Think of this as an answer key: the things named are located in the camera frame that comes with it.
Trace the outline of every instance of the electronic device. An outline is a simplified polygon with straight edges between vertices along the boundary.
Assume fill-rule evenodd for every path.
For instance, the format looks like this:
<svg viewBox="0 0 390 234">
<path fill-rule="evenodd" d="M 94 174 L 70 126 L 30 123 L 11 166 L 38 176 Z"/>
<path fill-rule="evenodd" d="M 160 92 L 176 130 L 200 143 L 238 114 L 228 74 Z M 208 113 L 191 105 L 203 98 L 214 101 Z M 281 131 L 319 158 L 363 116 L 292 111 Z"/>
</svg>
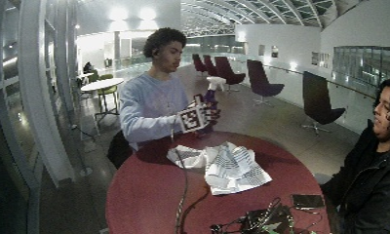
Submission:
<svg viewBox="0 0 390 234">
<path fill-rule="evenodd" d="M 321 195 L 310 194 L 293 194 L 293 203 L 297 209 L 312 210 L 325 207 L 323 199 Z"/>
</svg>

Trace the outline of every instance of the crumpled paper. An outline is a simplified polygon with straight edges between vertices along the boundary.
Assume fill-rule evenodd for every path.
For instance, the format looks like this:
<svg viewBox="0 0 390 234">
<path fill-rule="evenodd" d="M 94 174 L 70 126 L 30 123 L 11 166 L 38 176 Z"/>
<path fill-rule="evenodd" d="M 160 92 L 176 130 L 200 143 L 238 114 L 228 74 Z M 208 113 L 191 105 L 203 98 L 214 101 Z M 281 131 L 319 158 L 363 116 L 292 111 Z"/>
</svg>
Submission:
<svg viewBox="0 0 390 234">
<path fill-rule="evenodd" d="M 268 172 L 254 161 L 254 152 L 244 146 L 225 142 L 203 150 L 179 145 L 168 152 L 168 159 L 187 169 L 205 168 L 205 181 L 212 195 L 237 193 L 272 181 Z"/>
</svg>

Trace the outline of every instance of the small round table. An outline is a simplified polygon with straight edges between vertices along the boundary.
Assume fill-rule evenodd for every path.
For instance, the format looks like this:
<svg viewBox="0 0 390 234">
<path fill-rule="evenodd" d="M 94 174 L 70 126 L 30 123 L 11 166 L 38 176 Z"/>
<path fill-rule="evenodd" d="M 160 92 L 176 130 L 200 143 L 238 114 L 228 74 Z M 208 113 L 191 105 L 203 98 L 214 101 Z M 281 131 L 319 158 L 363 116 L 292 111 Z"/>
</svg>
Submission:
<svg viewBox="0 0 390 234">
<path fill-rule="evenodd" d="M 204 170 L 188 170 L 188 194 L 180 221 L 180 233 L 212 233 L 209 226 L 237 220 L 246 212 L 264 210 L 274 198 L 292 207 L 292 194 L 322 194 L 304 163 L 269 141 L 228 132 L 212 132 L 203 138 L 192 133 L 155 140 L 125 161 L 115 174 L 107 193 L 106 218 L 110 232 L 175 233 L 179 204 L 185 189 L 185 172 L 167 158 L 177 145 L 195 149 L 221 145 L 225 141 L 254 151 L 254 160 L 273 180 L 248 191 L 213 196 L 204 179 Z M 330 233 L 325 209 L 309 214 L 290 209 L 296 233 L 308 229 Z M 240 228 L 232 225 L 228 231 Z"/>
<path fill-rule="evenodd" d="M 96 90 L 102 90 L 102 92 L 103 92 L 104 111 L 98 112 L 98 113 L 94 114 L 95 117 L 98 115 L 103 115 L 102 118 L 99 119 L 98 123 L 100 122 L 100 120 L 108 114 L 119 115 L 117 106 L 112 110 L 110 110 L 108 107 L 107 107 L 107 100 L 106 100 L 104 89 L 108 88 L 108 87 L 112 87 L 112 86 L 117 86 L 123 82 L 124 82 L 124 78 L 111 78 L 111 79 L 99 80 L 96 82 L 92 82 L 92 83 L 90 83 L 90 84 L 87 84 L 87 85 L 84 85 L 82 87 L 82 91 L 83 92 L 90 92 L 90 91 L 96 91 Z"/>
</svg>

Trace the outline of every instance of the cable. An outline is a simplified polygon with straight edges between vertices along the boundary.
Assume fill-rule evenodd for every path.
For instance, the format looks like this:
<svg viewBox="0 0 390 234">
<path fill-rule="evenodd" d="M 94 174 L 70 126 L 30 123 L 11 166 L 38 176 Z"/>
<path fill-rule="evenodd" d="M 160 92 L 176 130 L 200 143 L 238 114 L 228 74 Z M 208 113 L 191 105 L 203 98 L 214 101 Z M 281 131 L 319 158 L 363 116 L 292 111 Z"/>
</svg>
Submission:
<svg viewBox="0 0 390 234">
<path fill-rule="evenodd" d="M 183 206 L 184 206 L 184 202 L 185 202 L 185 199 L 187 199 L 187 193 L 188 193 L 188 172 L 187 172 L 184 160 L 181 158 L 181 155 L 180 155 L 179 150 L 176 150 L 176 153 L 179 155 L 179 158 L 180 158 L 180 161 L 181 161 L 181 165 L 183 165 L 183 170 L 185 172 L 185 190 L 184 190 L 183 199 L 181 199 L 181 202 L 180 202 L 180 205 L 179 205 L 177 219 L 176 219 L 176 225 L 175 225 L 175 233 L 179 234 L 179 230 L 180 230 L 180 226 L 181 226 Z"/>
</svg>

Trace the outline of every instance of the ceiling light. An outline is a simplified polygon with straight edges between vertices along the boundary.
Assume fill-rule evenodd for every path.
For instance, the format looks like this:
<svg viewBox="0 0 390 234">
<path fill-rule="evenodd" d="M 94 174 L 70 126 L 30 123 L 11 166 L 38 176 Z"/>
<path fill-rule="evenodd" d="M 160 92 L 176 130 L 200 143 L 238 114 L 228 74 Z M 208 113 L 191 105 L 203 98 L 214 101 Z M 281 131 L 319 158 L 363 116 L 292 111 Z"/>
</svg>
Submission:
<svg viewBox="0 0 390 234">
<path fill-rule="evenodd" d="M 127 18 L 128 18 L 127 10 L 121 8 L 113 8 L 110 14 L 110 19 L 112 19 L 113 21 L 119 21 L 119 20 L 125 20 Z"/>
<path fill-rule="evenodd" d="M 143 20 L 153 20 L 156 18 L 156 12 L 151 8 L 143 8 L 140 11 L 140 18 Z"/>
</svg>

